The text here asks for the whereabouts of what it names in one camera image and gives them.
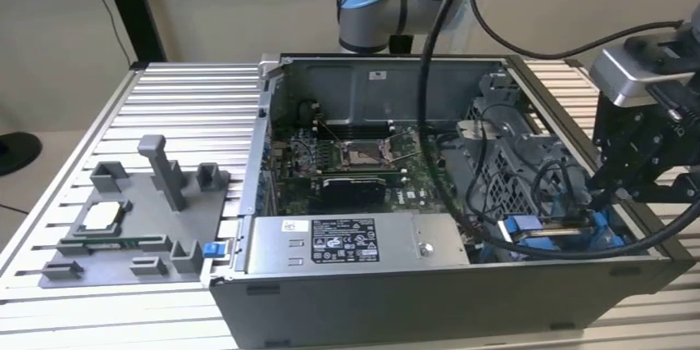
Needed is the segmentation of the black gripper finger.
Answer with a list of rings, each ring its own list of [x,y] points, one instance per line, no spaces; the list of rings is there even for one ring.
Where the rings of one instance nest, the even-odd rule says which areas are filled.
[[[606,207],[615,202],[617,190],[627,176],[627,159],[606,159],[599,163],[586,186],[591,196],[587,207]]]
[[[622,189],[630,199],[643,203],[691,203],[698,199],[698,173],[679,174],[670,185],[631,182]]]

